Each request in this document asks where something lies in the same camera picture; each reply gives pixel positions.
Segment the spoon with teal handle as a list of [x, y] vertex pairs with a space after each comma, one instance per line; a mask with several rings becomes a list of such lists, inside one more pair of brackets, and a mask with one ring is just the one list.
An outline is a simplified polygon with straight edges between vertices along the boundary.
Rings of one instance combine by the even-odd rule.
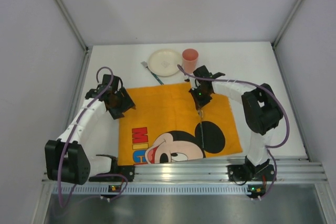
[[201, 141], [202, 141], [202, 148], [204, 148], [204, 133], [203, 133], [203, 111], [201, 109], [199, 109], [198, 111], [198, 115], [199, 115], [199, 118], [200, 118], [200, 127], [199, 127], [199, 130], [200, 130], [200, 138], [201, 138]]

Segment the fork with teal handle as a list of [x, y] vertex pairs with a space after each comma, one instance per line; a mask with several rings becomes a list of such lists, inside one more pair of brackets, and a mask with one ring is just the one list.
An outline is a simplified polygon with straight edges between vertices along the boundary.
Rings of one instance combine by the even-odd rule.
[[160, 85], [164, 85], [164, 83], [160, 80], [160, 78], [149, 69], [149, 66], [148, 66], [147, 62], [145, 62], [145, 61], [141, 62], [141, 65], [156, 79], [156, 81]]

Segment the orange cartoon print cloth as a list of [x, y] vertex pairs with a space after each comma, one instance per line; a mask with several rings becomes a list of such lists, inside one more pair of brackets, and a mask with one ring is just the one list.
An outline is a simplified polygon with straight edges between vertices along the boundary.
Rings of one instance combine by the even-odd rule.
[[118, 164], [162, 164], [243, 151], [226, 96], [214, 94], [200, 117], [187, 83], [128, 89], [136, 109], [119, 121]]

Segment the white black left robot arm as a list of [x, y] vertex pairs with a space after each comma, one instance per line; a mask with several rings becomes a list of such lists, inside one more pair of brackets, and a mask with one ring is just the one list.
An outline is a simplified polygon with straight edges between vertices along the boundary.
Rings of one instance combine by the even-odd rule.
[[47, 177], [83, 185], [90, 177], [107, 174], [117, 159], [103, 150], [107, 140], [92, 139], [92, 131], [104, 115], [118, 120], [135, 104], [120, 77], [105, 74], [102, 83], [90, 89], [82, 107], [67, 129], [45, 145]]

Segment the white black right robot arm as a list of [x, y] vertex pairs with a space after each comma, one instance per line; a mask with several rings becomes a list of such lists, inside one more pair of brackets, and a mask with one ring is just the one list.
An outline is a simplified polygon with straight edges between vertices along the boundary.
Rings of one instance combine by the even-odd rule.
[[191, 75], [190, 93], [200, 115], [213, 94], [226, 96], [243, 106], [245, 121], [251, 130], [250, 146], [243, 164], [228, 166], [229, 181], [243, 185], [253, 180], [275, 179], [276, 168], [270, 164], [269, 143], [273, 129], [281, 119], [288, 118], [282, 105], [266, 83], [222, 81], [223, 76], [221, 72], [210, 73], [205, 66], [197, 68]]

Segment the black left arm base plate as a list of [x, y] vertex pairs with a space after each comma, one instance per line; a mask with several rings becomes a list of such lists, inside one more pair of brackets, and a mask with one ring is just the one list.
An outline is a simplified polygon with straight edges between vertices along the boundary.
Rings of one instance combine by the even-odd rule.
[[135, 176], [135, 166], [115, 166], [112, 171], [94, 175], [89, 182], [132, 182]]

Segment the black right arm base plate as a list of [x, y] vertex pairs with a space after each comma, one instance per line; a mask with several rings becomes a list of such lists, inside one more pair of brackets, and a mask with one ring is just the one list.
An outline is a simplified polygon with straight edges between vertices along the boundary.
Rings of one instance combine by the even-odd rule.
[[270, 164], [266, 164], [265, 166], [229, 165], [227, 166], [227, 170], [229, 181], [238, 184], [262, 182], [264, 179], [270, 182], [275, 177], [274, 166]]

